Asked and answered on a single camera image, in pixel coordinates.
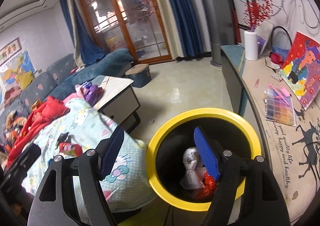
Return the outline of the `red plastic bag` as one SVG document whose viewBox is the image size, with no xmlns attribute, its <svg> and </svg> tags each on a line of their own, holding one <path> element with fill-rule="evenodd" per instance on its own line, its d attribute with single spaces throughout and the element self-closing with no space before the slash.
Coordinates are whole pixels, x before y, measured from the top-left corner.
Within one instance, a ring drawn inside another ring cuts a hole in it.
<svg viewBox="0 0 320 226">
<path fill-rule="evenodd" d="M 212 200 L 217 190 L 216 180 L 206 172 L 203 177 L 204 188 L 196 190 L 192 196 L 193 200 L 208 202 Z"/>
</svg>

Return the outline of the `red candy tube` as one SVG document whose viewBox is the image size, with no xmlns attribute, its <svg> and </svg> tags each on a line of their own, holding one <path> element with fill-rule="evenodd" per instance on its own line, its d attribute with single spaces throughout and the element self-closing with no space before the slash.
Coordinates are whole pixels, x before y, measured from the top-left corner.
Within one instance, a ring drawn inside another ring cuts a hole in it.
<svg viewBox="0 0 320 226">
<path fill-rule="evenodd" d="M 83 154 L 82 147 L 78 144 L 73 144 L 73 143 L 60 143 L 59 151 L 60 153 L 63 153 L 72 157 L 79 157 Z"/>
</svg>

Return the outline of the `green black snack wrapper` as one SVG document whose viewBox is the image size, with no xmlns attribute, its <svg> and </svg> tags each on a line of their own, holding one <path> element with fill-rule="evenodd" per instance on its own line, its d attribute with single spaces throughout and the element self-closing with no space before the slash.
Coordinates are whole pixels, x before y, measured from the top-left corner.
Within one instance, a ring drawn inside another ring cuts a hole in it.
<svg viewBox="0 0 320 226">
<path fill-rule="evenodd" d="M 71 143 L 73 138 L 74 136 L 72 134 L 70 135 L 69 132 L 61 133 L 57 138 L 56 148 L 58 148 L 61 143 Z"/>
</svg>

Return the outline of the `yellow rimmed black trash bin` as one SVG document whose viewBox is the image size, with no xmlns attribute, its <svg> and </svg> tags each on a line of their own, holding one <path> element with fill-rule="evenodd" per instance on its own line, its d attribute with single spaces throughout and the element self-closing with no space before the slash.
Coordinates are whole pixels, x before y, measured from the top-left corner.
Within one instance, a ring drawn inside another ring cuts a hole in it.
<svg viewBox="0 0 320 226">
<path fill-rule="evenodd" d="M 262 154 L 253 127 L 240 115 L 221 108 L 198 108 L 167 121 L 153 136 L 146 152 L 148 181 L 158 197 L 187 211 L 204 212 L 210 201 L 196 201 L 182 186 L 183 155 L 196 147 L 204 167 L 216 181 L 222 179 L 223 160 L 236 155 L 254 159 Z"/>
</svg>

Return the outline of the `clothes pile on sofa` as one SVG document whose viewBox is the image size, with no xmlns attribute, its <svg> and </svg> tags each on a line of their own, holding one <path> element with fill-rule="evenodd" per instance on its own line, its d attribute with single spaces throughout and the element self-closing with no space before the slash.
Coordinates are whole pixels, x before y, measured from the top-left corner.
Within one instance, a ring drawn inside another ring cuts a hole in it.
<svg viewBox="0 0 320 226">
<path fill-rule="evenodd" d="M 27 118 L 22 116 L 21 113 L 16 110 L 11 111 L 5 120 L 5 126 L 3 130 L 3 144 L 6 154 L 9 154 L 14 146 L 16 139 L 18 138 Z"/>
</svg>

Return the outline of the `tv cabinet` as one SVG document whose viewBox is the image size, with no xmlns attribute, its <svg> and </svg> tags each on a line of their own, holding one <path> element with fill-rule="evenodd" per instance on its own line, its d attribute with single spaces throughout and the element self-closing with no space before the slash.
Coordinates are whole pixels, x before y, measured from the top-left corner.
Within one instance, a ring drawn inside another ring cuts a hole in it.
<svg viewBox="0 0 320 226">
<path fill-rule="evenodd" d="M 276 81 L 264 59 L 248 61 L 240 45 L 221 46 L 222 73 L 234 112 L 255 129 L 283 193 L 292 225 L 319 225 L 319 106 L 304 109 L 292 96 L 296 125 L 265 118 L 266 91 Z"/>
</svg>

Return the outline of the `red blanket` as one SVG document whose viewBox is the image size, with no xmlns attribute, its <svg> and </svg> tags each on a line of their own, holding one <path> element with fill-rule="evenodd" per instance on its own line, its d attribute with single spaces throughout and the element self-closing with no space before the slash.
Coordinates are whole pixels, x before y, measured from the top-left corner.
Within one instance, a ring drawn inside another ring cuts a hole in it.
<svg viewBox="0 0 320 226">
<path fill-rule="evenodd" d="M 48 96 L 47 100 L 33 110 L 27 118 L 8 155 L 6 168 L 8 169 L 13 164 L 15 159 L 18 158 L 23 151 L 25 145 L 35 138 L 40 130 L 50 125 L 55 119 L 69 112 L 70 109 L 66 107 L 61 100 Z"/>
</svg>

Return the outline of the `golden gift bag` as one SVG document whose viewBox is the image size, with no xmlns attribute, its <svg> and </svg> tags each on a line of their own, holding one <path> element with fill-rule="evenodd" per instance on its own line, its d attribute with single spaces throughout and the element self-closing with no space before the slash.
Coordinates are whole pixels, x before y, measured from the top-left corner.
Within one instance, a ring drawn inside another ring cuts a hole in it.
<svg viewBox="0 0 320 226">
<path fill-rule="evenodd" d="M 34 110 L 36 110 L 37 108 L 39 108 L 42 105 L 42 100 L 38 99 L 36 100 L 32 106 L 31 106 L 31 111 L 33 112 Z"/>
</svg>

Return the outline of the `hello kitty blue bedsheet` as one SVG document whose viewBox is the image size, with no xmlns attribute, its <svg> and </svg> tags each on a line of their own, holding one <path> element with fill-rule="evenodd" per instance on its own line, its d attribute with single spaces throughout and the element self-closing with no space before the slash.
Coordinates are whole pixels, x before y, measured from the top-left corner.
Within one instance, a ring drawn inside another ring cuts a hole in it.
<svg viewBox="0 0 320 226">
<path fill-rule="evenodd" d="M 146 145 L 82 99 L 40 130 L 23 181 L 34 195 L 28 225 L 116 225 L 155 197 L 146 176 Z"/>
</svg>

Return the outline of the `yellow cushion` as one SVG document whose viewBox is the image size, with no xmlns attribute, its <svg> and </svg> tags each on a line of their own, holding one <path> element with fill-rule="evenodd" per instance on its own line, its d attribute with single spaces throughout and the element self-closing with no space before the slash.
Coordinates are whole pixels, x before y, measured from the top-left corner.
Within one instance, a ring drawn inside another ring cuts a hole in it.
<svg viewBox="0 0 320 226">
<path fill-rule="evenodd" d="M 32 71 L 28 71 L 16 76 L 16 83 L 22 90 L 26 89 L 29 86 L 29 84 L 33 82 L 33 80 L 34 75 Z"/>
</svg>

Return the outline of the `bead organizer box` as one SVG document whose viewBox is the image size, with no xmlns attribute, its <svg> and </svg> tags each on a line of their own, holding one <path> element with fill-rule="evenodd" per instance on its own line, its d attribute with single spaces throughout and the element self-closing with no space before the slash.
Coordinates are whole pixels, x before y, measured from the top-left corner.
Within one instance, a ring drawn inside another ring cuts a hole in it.
<svg viewBox="0 0 320 226">
<path fill-rule="evenodd" d="M 295 127 L 296 116 L 292 98 L 291 96 L 285 97 L 280 91 L 279 93 L 281 93 L 282 96 L 277 94 L 271 87 L 265 90 L 265 119 Z"/>
</svg>

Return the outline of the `china map poster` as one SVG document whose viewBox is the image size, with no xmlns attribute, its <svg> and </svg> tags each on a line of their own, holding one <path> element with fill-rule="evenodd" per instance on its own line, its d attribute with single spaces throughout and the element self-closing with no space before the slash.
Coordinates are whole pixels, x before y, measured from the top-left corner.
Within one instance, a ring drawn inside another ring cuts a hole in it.
<svg viewBox="0 0 320 226">
<path fill-rule="evenodd" d="M 1 66 L 1 80 L 6 90 L 18 86 L 16 76 L 25 72 L 32 71 L 33 75 L 36 71 L 34 68 L 29 53 L 27 51 L 20 52 L 7 63 Z"/>
</svg>

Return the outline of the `blue grey sofa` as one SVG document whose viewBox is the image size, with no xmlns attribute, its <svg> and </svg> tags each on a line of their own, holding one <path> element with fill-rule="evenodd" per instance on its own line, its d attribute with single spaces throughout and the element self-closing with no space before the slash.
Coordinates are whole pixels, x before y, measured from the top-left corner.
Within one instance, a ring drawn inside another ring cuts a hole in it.
<svg viewBox="0 0 320 226">
<path fill-rule="evenodd" d="M 51 95 L 63 100 L 75 92 L 75 85 L 91 81 L 99 75 L 122 77 L 131 68 L 133 57 L 128 49 L 118 49 L 102 60 L 72 73 L 75 68 L 73 55 L 69 54 L 51 64 L 20 93 L 19 97 L 1 114 L 1 129 L 5 128 L 7 115 L 13 110 L 24 117 L 31 113 L 31 105 L 38 99 L 44 101 Z"/>
</svg>

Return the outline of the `white top coffee table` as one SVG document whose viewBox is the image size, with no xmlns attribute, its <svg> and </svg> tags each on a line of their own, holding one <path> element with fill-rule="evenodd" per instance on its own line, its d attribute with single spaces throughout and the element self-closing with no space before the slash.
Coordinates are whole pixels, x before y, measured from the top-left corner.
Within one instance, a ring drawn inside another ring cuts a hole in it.
<svg viewBox="0 0 320 226">
<path fill-rule="evenodd" d="M 133 91 L 133 80 L 99 75 L 92 83 L 103 90 L 93 108 L 132 133 L 140 124 L 137 110 L 141 106 Z"/>
</svg>

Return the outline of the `framed embroidery picture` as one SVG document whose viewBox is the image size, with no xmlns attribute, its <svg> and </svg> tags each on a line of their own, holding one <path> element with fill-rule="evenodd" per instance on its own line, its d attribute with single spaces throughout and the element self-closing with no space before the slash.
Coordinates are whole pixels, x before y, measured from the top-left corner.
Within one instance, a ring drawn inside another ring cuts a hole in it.
<svg viewBox="0 0 320 226">
<path fill-rule="evenodd" d="M 15 40 L 8 43 L 0 51 L 0 65 L 7 62 L 12 56 L 22 50 L 20 39 L 17 37 Z"/>
</svg>

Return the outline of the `left blue curtain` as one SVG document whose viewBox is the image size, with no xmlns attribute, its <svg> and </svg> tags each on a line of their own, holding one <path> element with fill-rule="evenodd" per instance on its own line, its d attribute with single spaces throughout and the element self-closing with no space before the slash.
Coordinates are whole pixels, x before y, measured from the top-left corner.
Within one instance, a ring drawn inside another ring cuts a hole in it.
<svg viewBox="0 0 320 226">
<path fill-rule="evenodd" d="M 77 0 L 59 0 L 74 52 L 73 58 L 78 67 L 92 65 L 105 57 L 105 52 L 95 44 L 89 35 L 80 13 Z"/>
</svg>

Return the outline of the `blue curtain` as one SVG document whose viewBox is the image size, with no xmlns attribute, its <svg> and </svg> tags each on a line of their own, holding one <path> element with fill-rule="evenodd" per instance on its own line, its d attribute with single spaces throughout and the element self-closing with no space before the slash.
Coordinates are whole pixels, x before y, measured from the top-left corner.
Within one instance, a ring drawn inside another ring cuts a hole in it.
<svg viewBox="0 0 320 226">
<path fill-rule="evenodd" d="M 89 35 L 80 13 L 77 0 L 59 0 L 74 52 L 73 58 L 78 67 L 92 65 L 105 57 L 105 52 L 95 44 Z"/>
<path fill-rule="evenodd" d="M 157 0 L 171 57 L 195 58 L 203 53 L 192 0 Z"/>
</svg>

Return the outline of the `blue round stool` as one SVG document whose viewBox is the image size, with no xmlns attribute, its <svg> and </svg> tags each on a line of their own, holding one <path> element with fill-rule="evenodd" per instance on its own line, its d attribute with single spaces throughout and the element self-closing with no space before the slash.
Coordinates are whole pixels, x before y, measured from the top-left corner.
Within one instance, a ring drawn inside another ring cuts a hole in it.
<svg viewBox="0 0 320 226">
<path fill-rule="evenodd" d="M 135 88 L 142 88 L 152 80 L 148 64 L 135 65 L 125 73 L 125 76 L 133 80 L 132 86 Z"/>
</svg>

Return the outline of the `black hoop basket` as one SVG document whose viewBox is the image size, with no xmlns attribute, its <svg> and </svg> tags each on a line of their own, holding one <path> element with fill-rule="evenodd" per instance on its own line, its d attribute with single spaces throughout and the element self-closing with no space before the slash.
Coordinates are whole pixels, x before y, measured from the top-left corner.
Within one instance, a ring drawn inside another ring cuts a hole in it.
<svg viewBox="0 0 320 226">
<path fill-rule="evenodd" d="M 286 60 L 291 46 L 289 32 L 282 26 L 275 26 L 264 52 L 266 66 L 274 71 L 279 69 Z"/>
</svg>

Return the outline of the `right blue curtain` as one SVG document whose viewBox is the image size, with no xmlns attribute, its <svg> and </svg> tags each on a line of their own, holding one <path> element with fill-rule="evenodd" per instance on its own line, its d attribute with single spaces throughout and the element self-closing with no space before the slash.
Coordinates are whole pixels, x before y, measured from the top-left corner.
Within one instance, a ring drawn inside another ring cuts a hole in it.
<svg viewBox="0 0 320 226">
<path fill-rule="evenodd" d="M 171 57 L 195 58 L 203 53 L 192 0 L 157 0 Z"/>
</svg>

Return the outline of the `white vase red berries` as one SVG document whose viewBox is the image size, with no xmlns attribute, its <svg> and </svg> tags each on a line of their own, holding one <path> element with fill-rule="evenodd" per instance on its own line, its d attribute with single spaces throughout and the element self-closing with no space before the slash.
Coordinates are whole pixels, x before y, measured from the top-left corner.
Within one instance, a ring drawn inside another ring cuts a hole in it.
<svg viewBox="0 0 320 226">
<path fill-rule="evenodd" d="M 248 2 L 244 12 L 244 22 L 249 30 L 244 32 L 245 58 L 256 61 L 264 52 L 274 24 L 270 22 L 273 13 L 272 0 Z"/>
</svg>

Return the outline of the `wooden glass sliding door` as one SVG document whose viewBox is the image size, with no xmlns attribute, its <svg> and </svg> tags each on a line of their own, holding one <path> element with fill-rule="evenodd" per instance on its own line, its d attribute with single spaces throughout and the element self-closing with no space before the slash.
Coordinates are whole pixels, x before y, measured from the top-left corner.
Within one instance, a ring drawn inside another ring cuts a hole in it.
<svg viewBox="0 0 320 226">
<path fill-rule="evenodd" d="M 157 0 L 80 0 L 93 40 L 106 52 L 127 48 L 134 63 L 172 60 Z"/>
</svg>

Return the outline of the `silver tower air conditioner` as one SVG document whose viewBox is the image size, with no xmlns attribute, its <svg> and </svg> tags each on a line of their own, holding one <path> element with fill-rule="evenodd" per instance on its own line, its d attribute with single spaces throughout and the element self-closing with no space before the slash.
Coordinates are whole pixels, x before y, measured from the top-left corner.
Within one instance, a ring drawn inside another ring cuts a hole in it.
<svg viewBox="0 0 320 226">
<path fill-rule="evenodd" d="M 210 65 L 222 68 L 221 46 L 235 42 L 232 8 L 229 0 L 202 0 L 209 31 L 212 59 Z"/>
</svg>

